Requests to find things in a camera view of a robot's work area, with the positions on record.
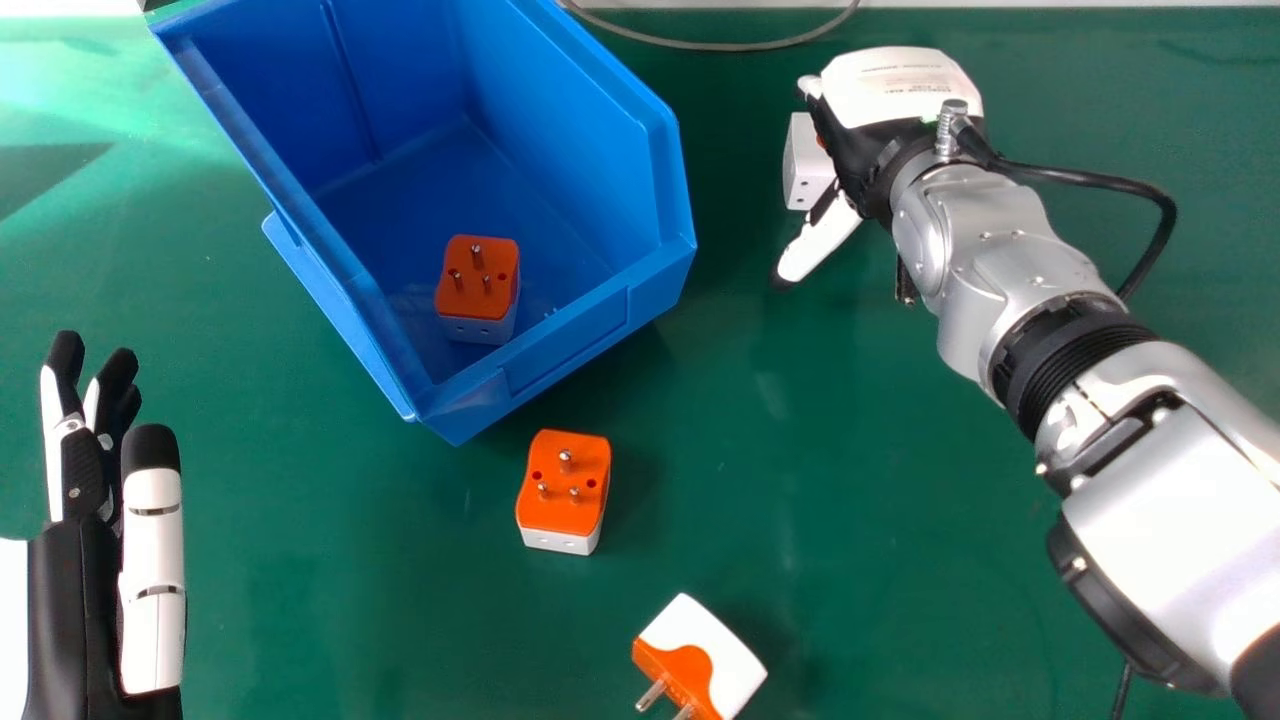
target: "black and white robotic hand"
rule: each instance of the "black and white robotic hand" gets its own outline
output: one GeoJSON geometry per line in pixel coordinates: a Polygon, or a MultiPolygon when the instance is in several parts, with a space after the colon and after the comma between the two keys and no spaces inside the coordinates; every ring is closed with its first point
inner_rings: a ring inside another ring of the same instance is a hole
{"type": "Polygon", "coordinates": [[[899,300],[937,316],[942,360],[1005,409],[1062,498],[1048,552],[1073,594],[1139,675],[1280,720],[1280,427],[1126,304],[1174,201],[1004,158],[978,88],[938,50],[849,53],[797,86],[836,181],[774,284],[800,283],[864,219],[887,229],[899,300]],[[1027,181],[1160,206],[1117,290],[1057,237],[1027,181]]]}
{"type": "Polygon", "coordinates": [[[86,388],[84,343],[40,370],[49,525],[0,539],[0,720],[177,720],[186,652],[182,477],[164,425],[131,429],[137,357],[86,388]]]}

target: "green table surface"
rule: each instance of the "green table surface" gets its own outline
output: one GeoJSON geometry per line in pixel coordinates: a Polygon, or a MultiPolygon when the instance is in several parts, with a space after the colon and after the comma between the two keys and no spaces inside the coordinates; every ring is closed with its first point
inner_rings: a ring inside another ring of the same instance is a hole
{"type": "MultiPolygon", "coordinates": [[[[824,13],[621,17],[736,40],[824,13]]],[[[792,83],[846,50],[938,46],[1009,155],[1165,186],[1183,218],[1134,311],[1280,414],[1280,14],[867,10],[750,56],[604,40],[681,120],[684,300],[454,450],[396,416],[273,252],[259,186],[140,18],[0,22],[0,532],[41,527],[36,374],[78,328],[90,366],[138,351],[142,419],[182,439],[188,717],[630,717],[631,639],[680,591],[768,667],[744,719],[1103,716],[1120,656],[1044,557],[1056,501],[933,319],[892,302],[886,233],[767,288],[800,222],[778,172],[792,83]],[[614,445],[591,557],[516,532],[543,427],[614,445]]],[[[1111,281],[1156,217],[1044,196],[1111,281]]],[[[1130,712],[1238,717],[1148,684],[1130,712]]]]}

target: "power plug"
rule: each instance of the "power plug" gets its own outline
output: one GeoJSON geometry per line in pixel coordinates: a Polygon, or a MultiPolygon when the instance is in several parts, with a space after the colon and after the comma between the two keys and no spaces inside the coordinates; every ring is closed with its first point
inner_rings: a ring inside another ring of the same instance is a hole
{"type": "Polygon", "coordinates": [[[735,717],[768,676],[742,641],[685,593],[640,633],[631,659],[653,680],[636,711],[666,694],[680,708],[676,720],[735,717]]]}
{"type": "Polygon", "coordinates": [[[529,447],[529,468],[516,498],[525,546],[591,555],[604,527],[613,451],[599,436],[541,430],[529,447]]]}
{"type": "Polygon", "coordinates": [[[503,345],[516,331],[520,246],[503,237],[457,234],[444,249],[435,313],[457,342],[503,345]]]}
{"type": "Polygon", "coordinates": [[[836,179],[836,167],[818,141],[809,113],[792,113],[782,152],[782,193],[787,210],[809,210],[836,179]]]}

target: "blue storage container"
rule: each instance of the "blue storage container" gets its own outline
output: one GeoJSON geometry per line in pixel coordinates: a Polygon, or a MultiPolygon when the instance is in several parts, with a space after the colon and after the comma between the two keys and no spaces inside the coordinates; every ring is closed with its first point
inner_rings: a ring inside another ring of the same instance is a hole
{"type": "Polygon", "coordinates": [[[274,205],[262,229],[406,420],[458,445],[680,296],[675,115],[553,0],[211,0],[155,33],[274,205]],[[515,238],[516,337],[454,343],[458,233],[515,238]]]}

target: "metal prong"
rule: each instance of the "metal prong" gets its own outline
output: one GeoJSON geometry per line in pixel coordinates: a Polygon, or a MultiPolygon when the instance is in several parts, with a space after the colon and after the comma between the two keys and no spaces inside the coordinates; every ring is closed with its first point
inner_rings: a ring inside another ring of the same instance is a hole
{"type": "Polygon", "coordinates": [[[648,712],[653,703],[658,702],[662,693],[667,692],[667,683],[663,680],[657,680],[654,684],[649,685],[640,700],[636,701],[636,712],[648,712]]]}

